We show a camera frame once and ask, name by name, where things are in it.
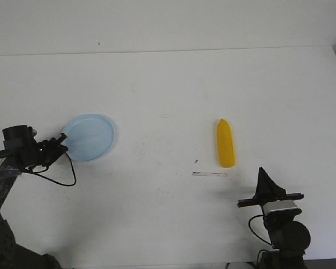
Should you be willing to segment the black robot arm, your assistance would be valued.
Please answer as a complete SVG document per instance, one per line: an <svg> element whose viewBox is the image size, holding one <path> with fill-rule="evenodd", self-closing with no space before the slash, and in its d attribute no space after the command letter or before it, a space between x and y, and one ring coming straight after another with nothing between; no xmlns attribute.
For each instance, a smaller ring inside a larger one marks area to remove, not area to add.
<svg viewBox="0 0 336 269"><path fill-rule="evenodd" d="M68 151L63 144L67 135L37 141L36 130L27 125L3 129L0 150L0 268L62 268L51 254L38 253L21 245L9 221L8 203L19 177L31 174L41 177Z"/></svg>
<svg viewBox="0 0 336 269"><path fill-rule="evenodd" d="M302 193L287 193L277 185L264 168L258 169L255 195L239 200L237 206L259 206L262 213L251 217L248 228L259 240L271 247L261 249L256 257L254 268L306 268L305 250L311 243L311 234L307 227L295 221L302 213L295 202L304 198ZM251 222L261 217L269 240L263 239L254 231Z"/></svg>

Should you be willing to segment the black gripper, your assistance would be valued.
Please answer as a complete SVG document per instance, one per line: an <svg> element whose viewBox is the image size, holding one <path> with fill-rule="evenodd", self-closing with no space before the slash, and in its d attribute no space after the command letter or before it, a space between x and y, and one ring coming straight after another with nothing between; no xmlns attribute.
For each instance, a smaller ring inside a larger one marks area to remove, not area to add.
<svg viewBox="0 0 336 269"><path fill-rule="evenodd" d="M263 206L268 202L301 200L304 198L302 193L288 193L286 190L275 184L267 172L260 167L258 169L258 181L253 198L238 200L238 208L250 206Z"/></svg>
<svg viewBox="0 0 336 269"><path fill-rule="evenodd" d="M61 145L66 139L67 135L61 133L58 138L36 143L30 149L20 149L17 154L18 167L21 170L32 170L36 166L50 167L68 151L67 146Z"/></svg>

